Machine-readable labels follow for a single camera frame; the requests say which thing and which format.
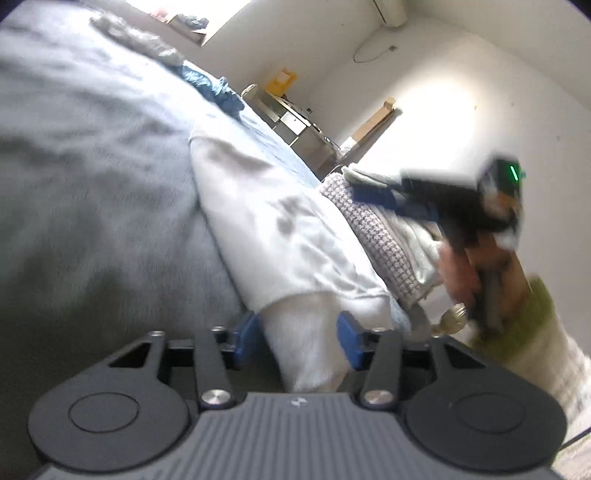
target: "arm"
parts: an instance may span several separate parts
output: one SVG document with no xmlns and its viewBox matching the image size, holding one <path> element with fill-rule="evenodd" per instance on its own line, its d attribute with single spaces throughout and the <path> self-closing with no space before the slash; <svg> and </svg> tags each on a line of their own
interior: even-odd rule
<svg viewBox="0 0 591 480">
<path fill-rule="evenodd" d="M 543 282 L 528 281 L 517 256 L 497 248 L 492 237 L 481 238 L 480 246 L 468 249 L 465 256 L 444 247 L 441 276 L 453 299 L 471 305 L 480 288 L 475 267 L 504 264 L 509 255 L 501 281 L 504 331 L 486 339 L 477 337 L 472 347 L 546 390 L 572 421 L 584 403 L 591 361 L 567 336 Z"/>
</svg>

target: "ceiling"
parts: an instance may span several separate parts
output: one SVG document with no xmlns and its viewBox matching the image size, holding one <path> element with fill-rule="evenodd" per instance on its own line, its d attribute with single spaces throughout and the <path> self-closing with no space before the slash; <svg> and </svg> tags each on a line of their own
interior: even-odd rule
<svg viewBox="0 0 591 480">
<path fill-rule="evenodd" d="M 526 61 L 591 110 L 591 21 L 567 0 L 411 0 Z"/>
</svg>

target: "window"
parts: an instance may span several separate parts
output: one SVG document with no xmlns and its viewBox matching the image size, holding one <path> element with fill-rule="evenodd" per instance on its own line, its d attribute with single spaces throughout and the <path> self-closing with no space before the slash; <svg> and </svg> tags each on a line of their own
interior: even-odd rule
<svg viewBox="0 0 591 480">
<path fill-rule="evenodd" d="M 206 41 L 250 0 L 126 0 L 127 3 L 161 21 L 175 14 L 207 18 Z"/>
</svg>

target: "person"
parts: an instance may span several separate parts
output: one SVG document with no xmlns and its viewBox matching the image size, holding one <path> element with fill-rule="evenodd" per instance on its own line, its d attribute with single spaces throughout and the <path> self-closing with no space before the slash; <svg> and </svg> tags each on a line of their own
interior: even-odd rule
<svg viewBox="0 0 591 480">
<path fill-rule="evenodd" d="M 527 278 L 517 255 L 501 250 L 491 235 L 479 246 L 440 251 L 439 271 L 450 297 L 471 306 L 480 290 L 476 269 L 503 265 L 501 316 L 503 332 L 469 343 L 485 357 L 546 390 L 569 421 L 565 440 L 591 427 L 591 359 L 566 333 L 550 293 L 539 277 Z M 561 450 L 553 468 L 566 479 L 591 479 L 591 434 Z"/>
</svg>

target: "green sleeve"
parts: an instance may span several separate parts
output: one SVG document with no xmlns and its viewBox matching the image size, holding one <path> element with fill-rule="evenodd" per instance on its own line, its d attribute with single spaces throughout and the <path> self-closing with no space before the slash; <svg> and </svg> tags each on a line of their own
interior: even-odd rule
<svg viewBox="0 0 591 480">
<path fill-rule="evenodd" d="M 554 303 L 540 278 L 530 279 L 527 301 L 509 320 L 503 333 L 486 340 L 476 338 L 472 348 L 500 363 L 527 348 L 533 338 L 555 317 Z"/>
</svg>

